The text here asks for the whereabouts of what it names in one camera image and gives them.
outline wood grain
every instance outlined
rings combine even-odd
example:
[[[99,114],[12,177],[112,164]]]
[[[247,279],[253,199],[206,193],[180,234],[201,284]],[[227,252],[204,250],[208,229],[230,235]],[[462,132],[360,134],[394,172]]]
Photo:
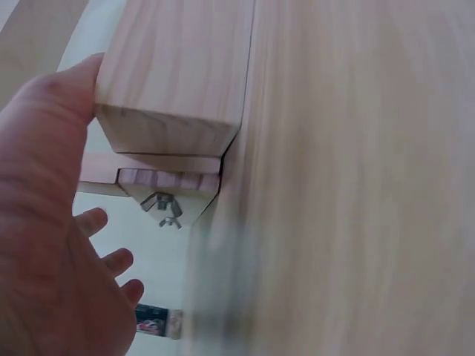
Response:
[[[82,159],[78,191],[83,193],[128,195],[118,186],[123,168],[163,171],[181,177],[183,174],[218,175],[221,162],[210,157],[155,156],[145,154],[85,154]]]
[[[224,153],[243,112],[252,2],[127,2],[97,79],[116,152]]]
[[[256,0],[182,355],[475,350],[475,4]]]
[[[56,71],[87,3],[1,0],[0,11],[5,13],[0,14],[0,108],[28,80]],[[2,24],[8,10],[10,15]]]

